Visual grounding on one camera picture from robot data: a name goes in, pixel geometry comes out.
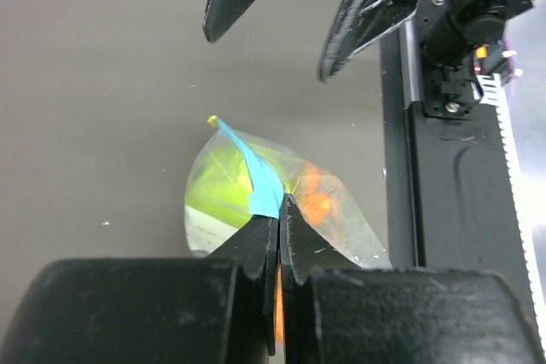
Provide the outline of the green fake apple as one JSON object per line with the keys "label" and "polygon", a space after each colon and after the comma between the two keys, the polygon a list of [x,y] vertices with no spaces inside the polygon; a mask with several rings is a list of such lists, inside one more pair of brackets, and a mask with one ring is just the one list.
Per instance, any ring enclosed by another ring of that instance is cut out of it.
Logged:
{"label": "green fake apple", "polygon": [[[296,170],[299,155],[292,148],[242,133],[240,138],[279,176],[285,189]],[[184,195],[185,228],[196,230],[200,214],[232,228],[250,219],[247,198],[253,187],[238,147],[223,136],[214,136],[197,155],[189,172]]]}

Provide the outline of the blue zip clear bag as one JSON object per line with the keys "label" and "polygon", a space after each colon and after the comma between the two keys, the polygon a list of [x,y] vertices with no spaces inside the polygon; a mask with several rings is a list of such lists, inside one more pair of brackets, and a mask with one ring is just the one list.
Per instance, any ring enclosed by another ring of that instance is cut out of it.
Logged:
{"label": "blue zip clear bag", "polygon": [[[253,216],[278,218],[285,195],[279,176],[240,138],[240,134],[244,132],[232,129],[217,116],[211,116],[208,123],[215,132],[207,142],[214,136],[223,136],[238,147],[245,160],[253,187],[253,192],[247,198],[250,219]],[[315,165],[299,155],[296,166],[303,163]],[[386,248],[381,244],[345,184],[332,173],[317,165],[316,167],[325,175],[319,183],[319,191],[333,201],[334,209],[325,222],[315,230],[358,266],[365,269],[389,268],[391,262]],[[199,256],[211,254],[240,229],[232,228],[204,214],[200,214],[197,221],[196,230],[188,231],[185,228],[185,232],[189,249]]]}

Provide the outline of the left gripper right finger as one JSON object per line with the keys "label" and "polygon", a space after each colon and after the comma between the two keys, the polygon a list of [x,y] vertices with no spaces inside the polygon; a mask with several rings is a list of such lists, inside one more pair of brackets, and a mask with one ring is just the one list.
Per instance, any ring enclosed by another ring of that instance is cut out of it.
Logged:
{"label": "left gripper right finger", "polygon": [[284,352],[287,360],[321,358],[320,318],[315,293],[307,282],[315,269],[361,267],[325,240],[303,217],[295,198],[285,194],[279,222]]}

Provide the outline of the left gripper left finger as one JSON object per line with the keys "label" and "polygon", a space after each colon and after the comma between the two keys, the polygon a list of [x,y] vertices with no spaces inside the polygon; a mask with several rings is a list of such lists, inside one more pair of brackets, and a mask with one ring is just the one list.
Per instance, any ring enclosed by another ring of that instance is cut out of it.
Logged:
{"label": "left gripper left finger", "polygon": [[215,251],[235,261],[227,355],[276,353],[278,241],[279,221],[254,216]]}

